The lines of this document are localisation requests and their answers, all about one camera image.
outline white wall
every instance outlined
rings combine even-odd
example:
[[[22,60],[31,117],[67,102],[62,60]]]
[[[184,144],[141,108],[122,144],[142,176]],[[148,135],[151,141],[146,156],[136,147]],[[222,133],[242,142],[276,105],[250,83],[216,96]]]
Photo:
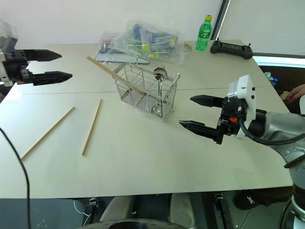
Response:
[[[102,32],[123,31],[128,20],[178,30],[196,40],[206,14],[216,21],[222,0],[0,0],[0,17],[15,25],[16,48],[97,43]]]
[[[254,52],[305,54],[305,0],[231,0],[219,38]]]

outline green plastic bottle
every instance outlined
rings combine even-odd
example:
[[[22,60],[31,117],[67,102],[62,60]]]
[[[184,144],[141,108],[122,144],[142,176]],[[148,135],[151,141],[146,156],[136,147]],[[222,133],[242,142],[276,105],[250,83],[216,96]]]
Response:
[[[208,40],[212,32],[211,25],[212,16],[206,15],[204,23],[200,26],[198,33],[198,40],[196,42],[196,49],[204,51],[208,46]]]

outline black controller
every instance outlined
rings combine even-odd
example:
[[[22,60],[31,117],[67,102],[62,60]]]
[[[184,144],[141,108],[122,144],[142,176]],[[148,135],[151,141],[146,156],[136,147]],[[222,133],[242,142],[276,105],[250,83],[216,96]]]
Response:
[[[217,52],[224,52],[233,55],[238,55],[243,57],[244,59],[248,60],[253,56],[252,49],[250,45],[235,45],[235,44],[228,44],[223,43],[219,40],[213,42],[210,52],[217,53]]]

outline black cable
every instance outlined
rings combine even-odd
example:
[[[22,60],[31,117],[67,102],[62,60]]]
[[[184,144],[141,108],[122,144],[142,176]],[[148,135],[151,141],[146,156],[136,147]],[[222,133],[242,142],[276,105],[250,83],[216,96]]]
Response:
[[[292,137],[292,138],[289,138],[289,139],[286,139],[286,140],[270,141],[270,140],[265,140],[265,139],[258,138],[256,136],[254,136],[253,134],[251,134],[249,132],[249,130],[245,127],[243,118],[239,119],[239,125],[240,125],[240,128],[246,134],[247,137],[249,137],[251,140],[253,140],[257,143],[260,143],[260,144],[263,144],[263,145],[266,145],[266,146],[286,145],[286,144],[290,144],[290,143],[293,143],[293,142],[297,142],[297,141],[305,138],[305,133],[302,133],[298,136],[295,136],[295,137]]]
[[[284,223],[284,218],[285,218],[286,212],[287,212],[288,208],[290,207],[290,205],[291,205],[291,199],[289,199],[287,201],[287,203],[285,204],[285,206],[282,210],[281,217],[280,217],[280,222],[278,224],[278,229],[282,229],[283,223]]]
[[[6,133],[1,129],[0,127],[0,131],[3,133],[4,137],[6,138],[6,140],[8,141],[8,143],[10,144],[11,148],[13,149],[19,164],[21,165],[21,168],[23,170],[26,182],[27,182],[27,217],[28,217],[28,229],[31,229],[31,212],[30,212],[30,182],[29,182],[29,177],[28,177],[28,173],[27,170],[25,169],[19,154],[17,153],[17,150],[15,149],[14,145],[12,144],[12,142],[10,141],[10,139],[7,137]]]

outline wire basket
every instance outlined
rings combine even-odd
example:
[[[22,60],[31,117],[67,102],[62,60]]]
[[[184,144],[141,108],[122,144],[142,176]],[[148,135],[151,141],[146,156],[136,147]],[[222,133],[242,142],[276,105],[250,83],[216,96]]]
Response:
[[[167,76],[160,84],[152,71],[134,63],[122,63],[114,72],[124,79],[115,79],[122,101],[159,118],[167,117],[173,108],[179,73],[175,79]]]

